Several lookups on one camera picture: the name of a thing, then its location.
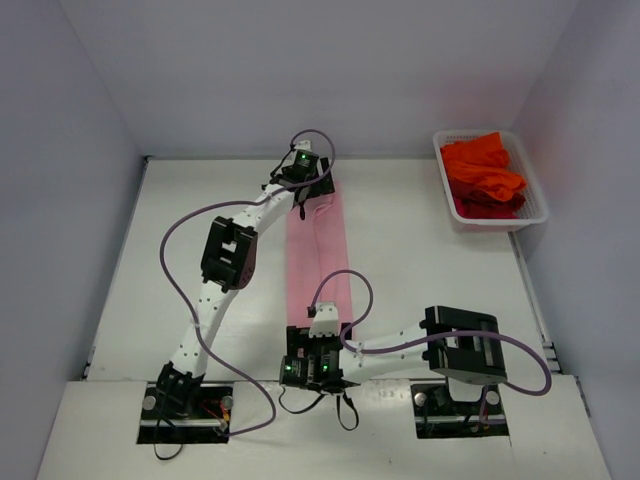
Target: white basket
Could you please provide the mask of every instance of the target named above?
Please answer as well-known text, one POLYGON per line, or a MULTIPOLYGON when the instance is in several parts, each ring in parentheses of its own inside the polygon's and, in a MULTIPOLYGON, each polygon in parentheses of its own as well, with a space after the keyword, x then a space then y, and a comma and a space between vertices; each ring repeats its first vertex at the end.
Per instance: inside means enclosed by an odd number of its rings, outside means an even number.
POLYGON ((454 219, 454 225, 456 225, 459 230, 475 232, 515 232, 527 225, 544 223, 549 216, 547 203, 544 201, 540 185, 533 173, 529 157, 522 146, 522 142, 520 142, 520 139, 513 133, 506 131, 500 131, 499 133, 502 146, 509 152, 509 157, 511 158, 507 170, 522 175, 527 181, 527 188, 521 192, 526 202, 522 208, 515 213, 518 218, 492 220, 464 218, 458 214, 456 206, 453 203, 453 195, 451 195, 451 188, 449 188, 449 180, 447 179, 447 172, 442 161, 440 147, 454 142, 468 142, 469 140, 495 131, 496 130, 443 130, 433 136, 433 145, 436 149, 436 156, 438 157, 440 175, 442 176, 445 194, 449 202, 449 210, 454 219))

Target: white wall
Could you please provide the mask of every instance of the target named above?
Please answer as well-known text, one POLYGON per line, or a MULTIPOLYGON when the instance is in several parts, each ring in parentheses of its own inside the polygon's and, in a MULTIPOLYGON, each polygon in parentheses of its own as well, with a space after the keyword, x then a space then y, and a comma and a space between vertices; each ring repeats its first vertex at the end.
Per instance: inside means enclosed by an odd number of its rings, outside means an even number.
POLYGON ((520 238, 616 480, 640 452, 640 4, 582 0, 515 123, 552 216, 520 238))
POLYGON ((35 478, 87 358, 138 149, 55 0, 0 2, 0 478, 35 478))
POLYGON ((145 154, 401 156, 510 127, 577 0, 61 3, 145 154))

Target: pink towel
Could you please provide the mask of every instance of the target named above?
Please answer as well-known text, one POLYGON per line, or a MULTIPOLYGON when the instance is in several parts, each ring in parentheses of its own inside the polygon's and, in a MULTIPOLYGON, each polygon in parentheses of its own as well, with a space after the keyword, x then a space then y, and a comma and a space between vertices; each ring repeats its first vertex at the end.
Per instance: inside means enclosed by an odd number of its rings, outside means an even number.
MULTIPOLYGON (((295 208, 287 214, 287 325, 311 326, 307 307, 320 282, 331 272, 349 268, 342 192, 312 198, 305 203, 306 219, 295 208)), ((353 321, 349 275, 338 275, 325 285, 318 299, 334 302, 340 323, 353 321)))

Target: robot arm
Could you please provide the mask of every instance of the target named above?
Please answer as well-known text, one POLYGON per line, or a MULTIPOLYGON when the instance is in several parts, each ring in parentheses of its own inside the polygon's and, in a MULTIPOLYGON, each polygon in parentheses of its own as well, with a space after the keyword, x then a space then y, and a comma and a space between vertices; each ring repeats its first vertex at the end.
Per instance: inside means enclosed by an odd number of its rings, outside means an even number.
POLYGON ((340 340, 335 305, 318 304, 311 314, 315 315, 311 328, 287 329, 287 356, 282 360, 280 372, 280 383, 285 386, 342 393, 379 375, 415 367, 429 368, 472 385, 493 385, 507 380, 498 340, 479 336, 425 340, 427 336, 464 330, 497 334, 497 320, 491 315, 431 307, 425 310, 424 320, 409 328, 363 342, 348 340, 350 348, 345 348, 340 340), (403 344, 413 346, 388 348, 403 344))
MULTIPOLYGON (((281 189, 282 186, 278 184, 268 185, 263 194, 258 197, 256 203, 260 204, 262 200, 281 189)), ((214 220, 202 259, 203 273, 209 279, 204 281, 196 305, 199 326, 195 324, 189 326, 180 342, 180 346, 171 357, 171 363, 176 370, 185 374, 191 373, 194 378, 205 374, 208 355, 198 342, 195 330, 200 328, 200 333, 202 333, 206 344, 211 346, 227 308, 238 295, 240 289, 244 288, 253 276, 257 239, 278 218, 292 209, 294 206, 293 197, 294 192, 285 190, 273 195, 261 205, 247 207, 230 219, 218 217, 214 220), (245 257, 245 261, 238 262, 238 258, 234 258, 236 253, 238 257, 245 257), (214 259, 224 263, 224 265, 216 265, 214 259), (239 272, 236 270, 237 273, 229 274, 223 270, 234 270, 233 267, 238 263, 243 263, 243 265, 239 272), (227 278, 239 275, 237 288, 227 284, 226 279, 224 285, 213 280, 215 275, 220 273, 227 278)))
POLYGON ((270 183, 263 186, 263 193, 251 206, 233 217, 217 217, 212 222, 200 264, 203 284, 196 304, 198 322, 188 327, 156 383, 158 393, 167 396, 171 410, 188 412, 207 369, 208 355, 203 344, 211 347, 229 305, 251 281, 260 235, 296 206, 300 206, 304 217, 306 199, 335 191, 327 171, 328 160, 320 159, 310 147, 308 141, 292 147, 293 163, 283 167, 281 174, 272 174, 270 183))

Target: red cloth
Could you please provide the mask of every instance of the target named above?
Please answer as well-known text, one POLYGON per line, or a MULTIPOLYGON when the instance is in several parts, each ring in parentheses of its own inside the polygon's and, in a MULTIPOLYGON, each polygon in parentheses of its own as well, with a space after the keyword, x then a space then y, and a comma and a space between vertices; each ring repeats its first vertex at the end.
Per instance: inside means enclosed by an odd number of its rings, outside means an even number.
POLYGON ((507 202, 501 202, 496 200, 487 192, 476 188, 475 186, 456 180, 455 178, 449 179, 449 188, 451 189, 451 195, 463 200, 472 201, 488 207, 494 207, 497 210, 510 210, 515 212, 524 205, 525 198, 521 193, 514 193, 511 200, 507 202))
POLYGON ((449 187, 458 214, 464 218, 515 219, 514 213, 524 205, 525 198, 515 193, 508 202, 499 202, 473 185, 449 180, 449 187))
POLYGON ((509 208, 507 205, 488 206, 469 200, 463 200, 459 197, 453 197, 453 203, 456 206, 458 215, 464 218, 485 218, 491 220, 513 220, 518 218, 514 215, 514 210, 509 208))
POLYGON ((445 145, 440 152, 449 180, 472 184, 498 201, 511 200, 527 186, 522 176, 506 170, 509 153, 498 132, 445 145))

